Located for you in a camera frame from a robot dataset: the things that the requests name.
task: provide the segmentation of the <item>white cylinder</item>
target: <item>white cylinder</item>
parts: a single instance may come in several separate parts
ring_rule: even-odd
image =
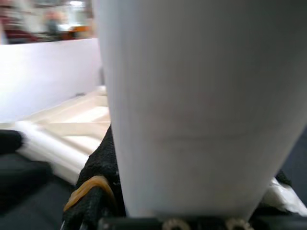
[[[96,1],[130,216],[251,215],[307,121],[291,2]]]

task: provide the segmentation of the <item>white pipe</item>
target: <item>white pipe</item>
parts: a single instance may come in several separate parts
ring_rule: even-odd
[[[15,123],[15,130],[25,135],[25,144],[20,153],[36,161],[47,161],[53,166],[54,173],[64,180],[75,184],[88,156],[73,148],[60,138],[55,138],[42,127],[28,121]]]
[[[307,121],[305,6],[94,9],[128,213],[247,219]]]

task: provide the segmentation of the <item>white wall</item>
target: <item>white wall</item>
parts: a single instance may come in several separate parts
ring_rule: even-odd
[[[0,46],[0,122],[94,90],[100,68],[95,38]]]

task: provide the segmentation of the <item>dark floor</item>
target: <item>dark floor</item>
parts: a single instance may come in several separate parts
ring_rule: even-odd
[[[284,163],[283,171],[292,181],[296,194],[307,206],[307,128]]]
[[[19,154],[0,157],[1,163],[24,164],[28,160]],[[0,217],[0,230],[59,230],[64,205],[72,192],[72,185],[53,177],[22,203]]]

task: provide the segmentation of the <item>black mesh fabric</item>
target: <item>black mesh fabric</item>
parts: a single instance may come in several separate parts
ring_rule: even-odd
[[[109,181],[117,201],[117,210],[110,205],[106,192],[101,188],[94,187],[77,204],[64,213],[65,230],[79,229],[81,223],[85,223],[89,229],[95,229],[99,218],[102,216],[125,215],[111,126],[99,147],[89,157],[81,170],[76,189],[96,175],[103,175]]]

